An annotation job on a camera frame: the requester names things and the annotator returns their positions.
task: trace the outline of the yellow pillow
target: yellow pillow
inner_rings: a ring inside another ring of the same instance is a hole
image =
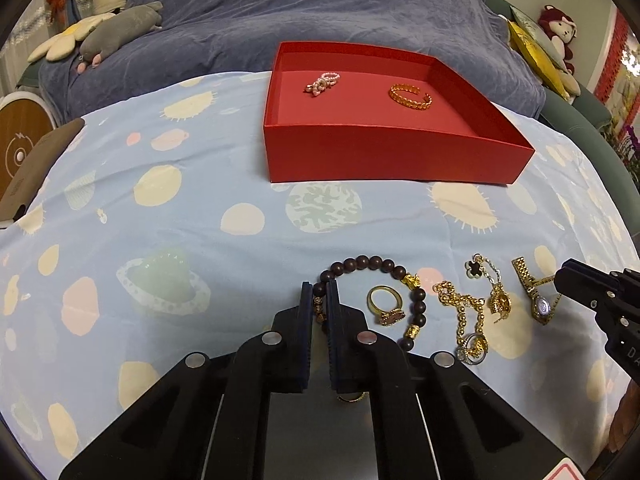
[[[542,78],[545,85],[568,101],[569,94],[564,89],[558,71],[542,47],[516,23],[509,22],[509,31],[511,39],[531,69]]]

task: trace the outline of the gold pendant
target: gold pendant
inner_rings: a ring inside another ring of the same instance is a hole
[[[492,314],[500,314],[500,319],[496,320],[496,323],[509,317],[511,313],[511,298],[504,291],[501,283],[496,283],[492,286],[487,303]]]
[[[409,290],[414,290],[414,288],[418,288],[420,286],[420,277],[417,274],[413,275],[407,273],[400,282],[408,286]]]

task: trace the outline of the gold necklace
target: gold necklace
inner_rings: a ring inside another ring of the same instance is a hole
[[[468,294],[456,292],[453,283],[440,282],[433,285],[433,291],[437,293],[438,300],[445,306],[454,306],[458,312],[458,328],[456,330],[457,358],[469,365],[479,365],[489,351],[489,343],[482,332],[484,325],[483,298],[474,298]],[[475,332],[465,336],[466,312],[465,309],[472,308],[478,313]]]

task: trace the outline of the stuffed animal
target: stuffed animal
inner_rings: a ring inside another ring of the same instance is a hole
[[[568,60],[574,58],[574,53],[569,48],[569,43],[577,35],[577,26],[574,20],[567,16],[562,10],[554,6],[545,6],[540,14],[538,24],[546,32],[551,43],[564,59],[564,64],[571,74],[575,72],[575,67]]]
[[[90,16],[74,23],[64,32],[56,34],[36,47],[27,58],[27,62],[35,63],[45,54],[47,55],[47,61],[65,59],[65,57],[71,54],[76,48],[76,41],[84,40],[101,22],[114,16],[115,14],[107,12],[105,14],[99,14],[98,16]]]
[[[102,22],[80,45],[78,73],[84,72],[89,63],[95,68],[121,46],[144,36],[153,30],[161,30],[162,16],[158,10],[162,3],[131,7]]]

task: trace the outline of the red box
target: red box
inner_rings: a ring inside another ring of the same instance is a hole
[[[324,72],[338,72],[340,80],[319,96],[306,93],[306,85]],[[413,110],[393,101],[388,91],[398,83],[429,93],[431,107]],[[264,144],[271,182],[512,184],[534,154],[488,99],[434,57],[316,41],[280,44]]]

